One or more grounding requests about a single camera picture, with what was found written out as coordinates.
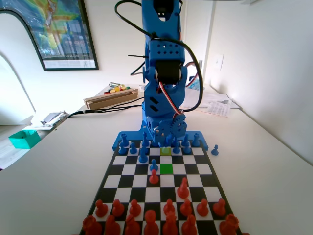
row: table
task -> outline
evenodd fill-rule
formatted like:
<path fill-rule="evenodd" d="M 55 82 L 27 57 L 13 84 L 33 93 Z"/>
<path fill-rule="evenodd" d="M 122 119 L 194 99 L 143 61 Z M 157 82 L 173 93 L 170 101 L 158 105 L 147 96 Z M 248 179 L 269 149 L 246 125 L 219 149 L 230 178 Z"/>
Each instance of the table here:
<path fill-rule="evenodd" d="M 309 164 L 238 109 L 227 118 L 193 111 L 186 122 L 202 131 L 209 151 L 219 145 L 209 157 L 243 232 L 312 234 Z M 0 173 L 1 234 L 78 234 L 117 134 L 140 125 L 140 107 L 65 121 Z"/>

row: teal container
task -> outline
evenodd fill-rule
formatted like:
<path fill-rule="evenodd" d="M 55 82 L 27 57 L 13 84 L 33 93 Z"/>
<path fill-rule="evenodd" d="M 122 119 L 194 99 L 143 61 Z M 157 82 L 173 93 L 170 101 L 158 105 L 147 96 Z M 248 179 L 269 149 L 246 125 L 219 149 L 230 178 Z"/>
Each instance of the teal container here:
<path fill-rule="evenodd" d="M 15 148 L 32 148 L 41 141 L 37 131 L 19 131 L 9 137 Z"/>

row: white wall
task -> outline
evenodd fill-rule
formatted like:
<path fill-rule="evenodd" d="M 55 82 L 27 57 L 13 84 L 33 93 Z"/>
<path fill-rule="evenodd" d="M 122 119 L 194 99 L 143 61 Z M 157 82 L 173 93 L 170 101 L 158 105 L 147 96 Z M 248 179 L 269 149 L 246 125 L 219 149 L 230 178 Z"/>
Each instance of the white wall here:
<path fill-rule="evenodd" d="M 218 1 L 206 79 L 313 164 L 312 12 L 311 0 Z"/>

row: chessboard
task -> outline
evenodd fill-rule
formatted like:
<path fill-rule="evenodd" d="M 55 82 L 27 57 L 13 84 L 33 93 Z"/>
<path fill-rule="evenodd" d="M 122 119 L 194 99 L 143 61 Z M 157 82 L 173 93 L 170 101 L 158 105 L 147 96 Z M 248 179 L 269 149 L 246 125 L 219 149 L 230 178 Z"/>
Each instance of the chessboard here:
<path fill-rule="evenodd" d="M 132 142 L 137 149 L 135 154 L 130 153 L 130 144 Z M 184 202 L 184 199 L 178 197 L 177 189 L 180 187 L 182 179 L 186 177 L 190 192 L 188 199 L 191 202 L 192 215 L 196 218 L 195 226 L 198 234 L 220 235 L 220 223 L 225 220 L 228 214 L 233 214 L 233 212 L 214 172 L 203 143 L 200 141 L 200 147 L 192 147 L 192 142 L 190 141 L 191 152 L 185 154 L 182 151 L 180 141 L 179 153 L 174 153 L 173 148 L 171 148 L 170 155 L 163 156 L 161 155 L 161 148 L 153 147 L 151 141 L 149 141 L 149 146 L 146 147 L 148 150 L 146 153 L 148 160 L 143 164 L 139 162 L 139 150 L 141 147 L 142 141 L 129 140 L 129 145 L 125 147 L 127 149 L 125 154 L 120 154 L 118 148 L 113 154 L 107 172 L 88 213 L 88 216 L 92 215 L 101 224 L 101 234 L 104 234 L 107 217 L 109 214 L 112 215 L 112 205 L 115 199 L 119 199 L 125 206 L 124 213 L 120 217 L 115 218 L 115 221 L 120 225 L 121 234 L 125 232 L 125 220 L 130 214 L 129 209 L 133 199 L 136 199 L 141 206 L 140 215 L 134 218 L 140 225 L 140 234 L 143 235 L 146 225 L 144 214 L 147 210 L 155 211 L 159 234 L 162 234 L 162 227 L 166 222 L 163 207 L 167 199 L 170 198 L 175 207 L 176 224 L 181 235 L 182 224 L 187 218 L 179 211 L 179 207 Z M 156 174 L 159 177 L 158 183 L 154 185 L 149 182 L 152 159 L 156 160 L 158 166 Z M 166 166 L 165 174 L 163 174 L 165 171 L 162 171 L 163 166 Z M 204 198 L 208 201 L 209 214 L 202 217 L 198 214 L 196 208 Z M 213 212 L 213 204 L 218 202 L 220 198 L 225 200 L 226 214 L 223 217 L 219 217 Z M 98 199 L 101 199 L 108 206 L 108 213 L 101 218 L 95 214 L 95 202 Z M 239 228 L 236 234 L 242 234 Z"/>

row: framed poster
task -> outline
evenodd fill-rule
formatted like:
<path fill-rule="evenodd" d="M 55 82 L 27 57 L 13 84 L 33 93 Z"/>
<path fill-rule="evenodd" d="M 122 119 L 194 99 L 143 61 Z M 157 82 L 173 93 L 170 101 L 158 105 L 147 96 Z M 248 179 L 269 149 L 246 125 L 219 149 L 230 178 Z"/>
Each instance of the framed poster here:
<path fill-rule="evenodd" d="M 83 0 L 0 0 L 0 13 L 21 21 L 44 70 L 99 69 Z"/>

